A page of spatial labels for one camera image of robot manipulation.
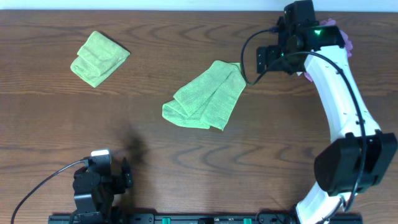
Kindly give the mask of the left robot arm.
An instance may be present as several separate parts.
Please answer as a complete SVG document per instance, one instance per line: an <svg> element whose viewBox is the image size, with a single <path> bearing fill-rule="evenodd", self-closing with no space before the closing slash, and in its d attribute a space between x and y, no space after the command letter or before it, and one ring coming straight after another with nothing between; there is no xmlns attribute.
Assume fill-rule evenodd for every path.
<svg viewBox="0 0 398 224"><path fill-rule="evenodd" d="M121 172L111 172L111 157L91 156L83 159L85 166L74 173L73 189L76 210L69 223L128 223L127 216L113 206L114 196L124 194L133 186L131 168L126 159Z"/></svg>

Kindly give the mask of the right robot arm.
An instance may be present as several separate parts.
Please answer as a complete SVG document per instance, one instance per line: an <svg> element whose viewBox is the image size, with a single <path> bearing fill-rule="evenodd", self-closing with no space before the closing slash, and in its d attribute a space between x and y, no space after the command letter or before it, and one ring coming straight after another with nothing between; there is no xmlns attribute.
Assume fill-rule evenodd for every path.
<svg viewBox="0 0 398 224"><path fill-rule="evenodd" d="M315 159L315 183L286 223L331 223L356 197L378 185L397 152L367 109L349 66L339 28L317 22L280 24L278 43L257 51L257 72L306 73L314 82L330 129L330 145Z"/></svg>

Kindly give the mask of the folded green cloth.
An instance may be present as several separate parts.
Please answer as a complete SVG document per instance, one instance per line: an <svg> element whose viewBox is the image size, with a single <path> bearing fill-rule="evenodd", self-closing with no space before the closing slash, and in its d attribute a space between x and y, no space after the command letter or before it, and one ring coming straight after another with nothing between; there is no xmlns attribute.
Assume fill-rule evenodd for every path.
<svg viewBox="0 0 398 224"><path fill-rule="evenodd" d="M77 52L71 71L96 88L124 61L130 52L98 31L94 31Z"/></svg>

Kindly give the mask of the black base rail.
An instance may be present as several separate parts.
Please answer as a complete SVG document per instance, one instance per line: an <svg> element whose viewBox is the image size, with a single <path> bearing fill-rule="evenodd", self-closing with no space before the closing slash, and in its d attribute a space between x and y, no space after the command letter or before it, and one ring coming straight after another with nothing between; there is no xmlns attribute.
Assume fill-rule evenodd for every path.
<svg viewBox="0 0 398 224"><path fill-rule="evenodd" d="M48 224L70 223L71 215L51 215ZM97 220L83 218L75 215L72 223L100 223ZM129 223L129 224L282 224L298 223L289 214L284 213L259 213L257 215L154 215L151 213L135 213L124 215L122 213L111 215L110 221L103 223ZM362 224L361 215L336 215L329 222L331 224Z"/></svg>

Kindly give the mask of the purple cloth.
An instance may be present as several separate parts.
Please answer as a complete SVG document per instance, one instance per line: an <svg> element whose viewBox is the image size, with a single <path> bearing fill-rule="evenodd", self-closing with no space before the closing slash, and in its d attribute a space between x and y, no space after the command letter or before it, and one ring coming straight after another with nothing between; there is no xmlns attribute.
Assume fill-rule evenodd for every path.
<svg viewBox="0 0 398 224"><path fill-rule="evenodd" d="M325 21L321 21L320 22L321 26L335 26L336 25L336 21L332 18L329 18L328 20ZM342 38L345 42L345 49L346 49L346 53L347 53L347 57L350 58L352 56L351 51L353 50L353 44L352 41L349 40L347 33L345 33L343 30L340 30L340 33L342 35ZM310 76L309 73L305 72L304 73L305 78L310 81L313 82L312 77Z"/></svg>

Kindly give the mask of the green microfiber cloth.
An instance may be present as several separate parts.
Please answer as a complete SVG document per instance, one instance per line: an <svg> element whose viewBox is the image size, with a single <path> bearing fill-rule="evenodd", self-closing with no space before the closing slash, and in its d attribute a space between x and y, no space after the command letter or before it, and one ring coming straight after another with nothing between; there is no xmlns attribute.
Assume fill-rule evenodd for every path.
<svg viewBox="0 0 398 224"><path fill-rule="evenodd" d="M224 130L246 87L239 63L216 60L162 106L162 117L184 128Z"/></svg>

